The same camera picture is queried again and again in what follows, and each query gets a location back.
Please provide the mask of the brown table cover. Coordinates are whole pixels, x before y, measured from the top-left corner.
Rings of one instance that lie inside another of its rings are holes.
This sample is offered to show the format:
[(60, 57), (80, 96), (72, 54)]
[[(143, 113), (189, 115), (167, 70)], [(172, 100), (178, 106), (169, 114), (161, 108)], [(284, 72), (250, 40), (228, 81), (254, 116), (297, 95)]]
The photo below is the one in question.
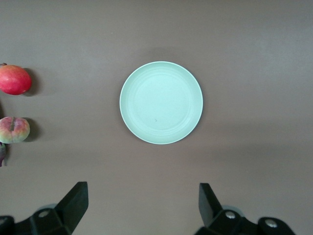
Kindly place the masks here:
[[(201, 119), (173, 144), (120, 115), (124, 81), (152, 61), (201, 86)], [(313, 0), (0, 0), (0, 63), (33, 79), (0, 93), (0, 115), (32, 128), (0, 167), (0, 215), (23, 220), (86, 181), (73, 235), (193, 235), (204, 182), (253, 222), (313, 235)]]

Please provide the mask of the pink yellow peach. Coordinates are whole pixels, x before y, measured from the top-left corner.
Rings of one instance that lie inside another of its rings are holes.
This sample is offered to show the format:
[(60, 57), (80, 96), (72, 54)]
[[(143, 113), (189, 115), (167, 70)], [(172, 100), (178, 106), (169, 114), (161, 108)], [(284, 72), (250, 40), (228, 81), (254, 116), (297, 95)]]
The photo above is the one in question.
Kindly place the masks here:
[(0, 119), (0, 142), (11, 144), (24, 141), (30, 133), (28, 121), (21, 117)]

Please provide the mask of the purple eggplant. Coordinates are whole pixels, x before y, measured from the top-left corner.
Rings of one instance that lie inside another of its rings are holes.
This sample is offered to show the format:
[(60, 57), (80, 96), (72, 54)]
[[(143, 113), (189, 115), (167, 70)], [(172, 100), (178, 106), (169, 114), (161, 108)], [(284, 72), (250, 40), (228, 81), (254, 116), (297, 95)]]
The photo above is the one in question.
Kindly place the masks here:
[(6, 157), (6, 145), (0, 142), (0, 167), (2, 167), (2, 163)]

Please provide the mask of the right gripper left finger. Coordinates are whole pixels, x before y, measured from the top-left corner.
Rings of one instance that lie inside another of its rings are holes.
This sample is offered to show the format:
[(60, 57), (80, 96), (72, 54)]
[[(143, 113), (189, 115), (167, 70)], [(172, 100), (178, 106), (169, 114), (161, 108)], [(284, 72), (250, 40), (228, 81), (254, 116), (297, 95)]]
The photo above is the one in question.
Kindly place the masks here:
[(0, 215), (0, 235), (72, 235), (87, 209), (88, 184), (78, 182), (54, 207), (43, 207), (21, 222)]

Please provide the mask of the pale green round plate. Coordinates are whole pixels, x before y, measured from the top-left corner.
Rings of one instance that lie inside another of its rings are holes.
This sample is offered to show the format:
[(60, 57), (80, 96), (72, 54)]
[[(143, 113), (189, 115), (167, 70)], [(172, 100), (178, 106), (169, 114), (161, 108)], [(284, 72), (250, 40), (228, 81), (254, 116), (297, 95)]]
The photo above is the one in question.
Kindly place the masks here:
[(203, 95), (186, 68), (155, 61), (128, 76), (121, 89), (119, 109), (136, 137), (152, 144), (171, 144), (187, 137), (198, 125)]

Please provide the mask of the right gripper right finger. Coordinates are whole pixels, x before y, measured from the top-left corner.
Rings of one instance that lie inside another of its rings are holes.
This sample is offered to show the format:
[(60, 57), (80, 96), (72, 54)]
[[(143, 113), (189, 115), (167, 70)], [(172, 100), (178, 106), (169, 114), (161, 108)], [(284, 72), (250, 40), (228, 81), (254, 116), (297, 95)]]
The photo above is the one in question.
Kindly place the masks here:
[(195, 235), (296, 235), (278, 218), (261, 217), (255, 224), (233, 209), (223, 209), (208, 183), (199, 184), (199, 211), (204, 226)]

